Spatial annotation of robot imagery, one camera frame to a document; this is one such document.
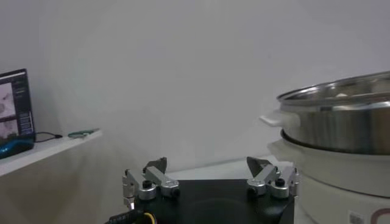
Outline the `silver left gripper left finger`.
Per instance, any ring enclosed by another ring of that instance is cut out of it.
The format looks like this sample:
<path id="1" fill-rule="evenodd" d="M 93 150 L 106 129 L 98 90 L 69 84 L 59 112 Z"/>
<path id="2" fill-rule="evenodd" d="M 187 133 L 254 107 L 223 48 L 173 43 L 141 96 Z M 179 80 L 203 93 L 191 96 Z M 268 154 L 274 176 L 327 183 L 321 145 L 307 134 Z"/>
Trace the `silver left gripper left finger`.
<path id="1" fill-rule="evenodd" d="M 168 177 L 165 172 L 168 165 L 166 157 L 149 161 L 141 170 L 126 169 L 122 176 L 122 197 L 124 205 L 135 209 L 137 201 L 150 202 L 158 195 L 176 199 L 180 197 L 178 180 Z"/>

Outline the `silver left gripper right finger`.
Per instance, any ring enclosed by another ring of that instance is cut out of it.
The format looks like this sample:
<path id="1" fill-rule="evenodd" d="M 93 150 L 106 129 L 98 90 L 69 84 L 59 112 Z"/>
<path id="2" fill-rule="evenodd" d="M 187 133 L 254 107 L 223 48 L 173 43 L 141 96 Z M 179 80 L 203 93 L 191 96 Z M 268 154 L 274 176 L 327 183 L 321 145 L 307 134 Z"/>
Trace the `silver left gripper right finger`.
<path id="1" fill-rule="evenodd" d="M 298 195 L 299 173 L 294 166 L 286 166 L 280 170 L 266 159 L 246 158 L 252 174 L 247 183 L 247 193 L 251 197 L 270 194 L 277 199 L 286 199 Z"/>

